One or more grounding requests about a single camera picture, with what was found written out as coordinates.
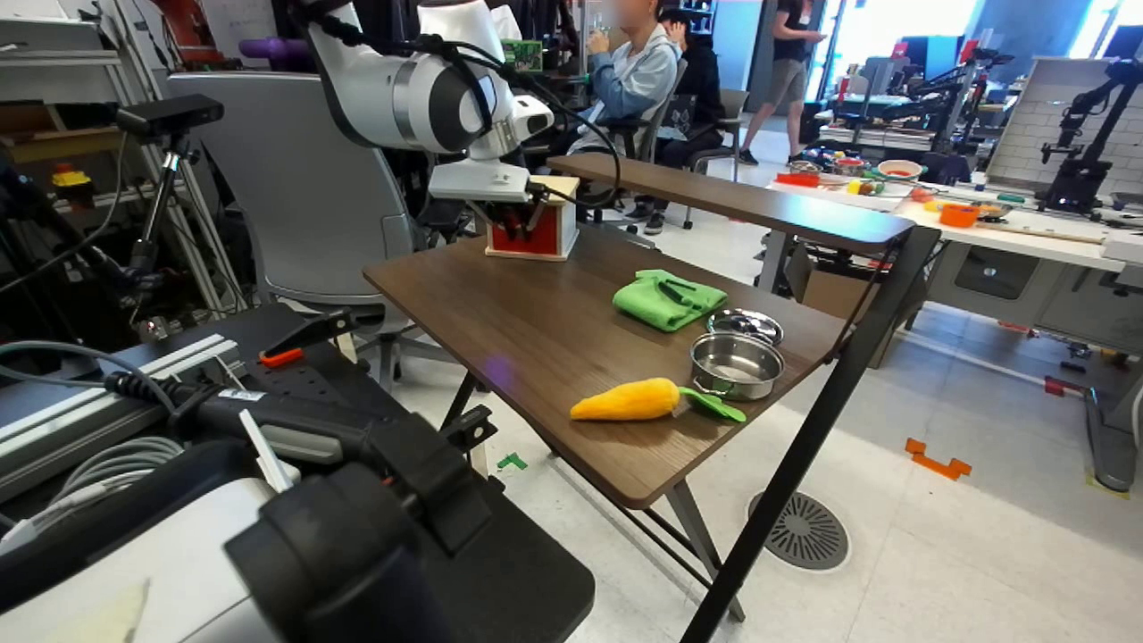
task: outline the floor drain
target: floor drain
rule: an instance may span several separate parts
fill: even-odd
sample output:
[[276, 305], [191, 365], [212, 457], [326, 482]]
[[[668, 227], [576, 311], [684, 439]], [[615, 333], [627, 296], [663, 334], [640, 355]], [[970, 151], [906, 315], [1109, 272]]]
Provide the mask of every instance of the floor drain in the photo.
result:
[[826, 505], [792, 494], [764, 547], [792, 568], [836, 568], [845, 559], [851, 539]]

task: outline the green cloth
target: green cloth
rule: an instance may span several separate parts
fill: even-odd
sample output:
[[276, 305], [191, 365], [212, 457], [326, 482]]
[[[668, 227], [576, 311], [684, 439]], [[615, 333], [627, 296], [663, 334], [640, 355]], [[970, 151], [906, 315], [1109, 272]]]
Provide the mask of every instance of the green cloth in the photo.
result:
[[636, 272], [636, 283], [622, 284], [609, 305], [649, 330], [680, 333], [689, 322], [721, 307], [724, 294], [702, 283], [680, 278], [671, 272]]

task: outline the metal bowl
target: metal bowl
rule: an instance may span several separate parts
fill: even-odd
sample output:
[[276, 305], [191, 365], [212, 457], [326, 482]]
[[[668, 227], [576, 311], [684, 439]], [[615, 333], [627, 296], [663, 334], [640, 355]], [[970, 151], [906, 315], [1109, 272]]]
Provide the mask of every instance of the metal bowl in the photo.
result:
[[764, 400], [778, 371], [778, 347], [734, 330], [715, 330], [689, 350], [689, 383], [734, 400]]
[[733, 330], [733, 333], [750, 333], [764, 343], [781, 343], [787, 330], [778, 319], [764, 315], [764, 311], [750, 311], [750, 307], [721, 307], [707, 319], [707, 330]]

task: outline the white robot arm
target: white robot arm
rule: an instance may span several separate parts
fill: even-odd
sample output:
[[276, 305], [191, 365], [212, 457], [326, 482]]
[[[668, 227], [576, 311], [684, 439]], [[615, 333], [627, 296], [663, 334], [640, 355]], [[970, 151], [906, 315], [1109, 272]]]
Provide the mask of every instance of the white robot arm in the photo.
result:
[[[339, 30], [356, 30], [353, 0], [301, 0], [308, 38], [333, 91], [339, 124], [372, 145], [467, 153], [439, 165], [427, 193], [439, 201], [527, 205], [527, 171], [500, 157], [553, 124], [553, 109], [533, 95], [515, 95], [488, 66], [463, 66], [433, 52], [377, 52], [345, 41]], [[422, 37], [458, 41], [467, 56], [502, 59], [486, 0], [422, 0]]]

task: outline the wooden table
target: wooden table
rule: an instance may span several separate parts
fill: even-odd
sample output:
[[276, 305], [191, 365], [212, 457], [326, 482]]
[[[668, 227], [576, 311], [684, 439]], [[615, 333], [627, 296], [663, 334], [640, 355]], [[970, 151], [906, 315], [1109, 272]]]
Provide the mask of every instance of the wooden table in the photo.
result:
[[[578, 177], [615, 177], [615, 165], [602, 153], [553, 157], [549, 168]], [[671, 528], [668, 520], [659, 520], [659, 528], [681, 539], [715, 574], [715, 582], [699, 580], [711, 589], [681, 640], [711, 640], [724, 612], [740, 613], [740, 584], [745, 582], [787, 501], [798, 494], [838, 409], [858, 388], [880, 343], [905, 319], [914, 278], [923, 278], [939, 231], [912, 227], [912, 220], [905, 219], [886, 219], [861, 208], [778, 196], [756, 186], [734, 186], [643, 161], [622, 161], [622, 190], [707, 208], [715, 214], [781, 227], [789, 234], [838, 250], [883, 252], [892, 257], [892, 272], [874, 290], [874, 301], [867, 305], [852, 333], [842, 333], [838, 322], [819, 311], [775, 301], [767, 296], [767, 290], [733, 284], [681, 261], [636, 250], [633, 241], [615, 238], [615, 231], [608, 238], [608, 231], [597, 227], [581, 231], [570, 261], [565, 263], [493, 261], [481, 257], [475, 241], [467, 241], [374, 263], [363, 274], [396, 307], [422, 322], [425, 333], [455, 350], [488, 388], [495, 388], [515, 409], [522, 409], [524, 420], [533, 420], [533, 428], [561, 457], [569, 457], [570, 467], [581, 471], [608, 501], [615, 501], [619, 506], [648, 506], [649, 501], [668, 496], [684, 534], [680, 534], [680, 528]], [[733, 305], [764, 307], [789, 330], [787, 375], [778, 380], [773, 400], [745, 407], [750, 419], [775, 402], [814, 365], [836, 355], [827, 383], [807, 409], [798, 439], [781, 452], [773, 482], [750, 506], [750, 520], [733, 542], [724, 565], [718, 559], [694, 494], [684, 490], [684, 471], [694, 471], [724, 439], [733, 439], [733, 428], [715, 424], [699, 413], [659, 424], [609, 428], [569, 420], [570, 400], [602, 386], [643, 375], [671, 375], [674, 383], [684, 380], [684, 350], [694, 347], [699, 330], [656, 334], [609, 311], [609, 294], [627, 283], [636, 269], [649, 263], [659, 263], [684, 278], [724, 284]]]

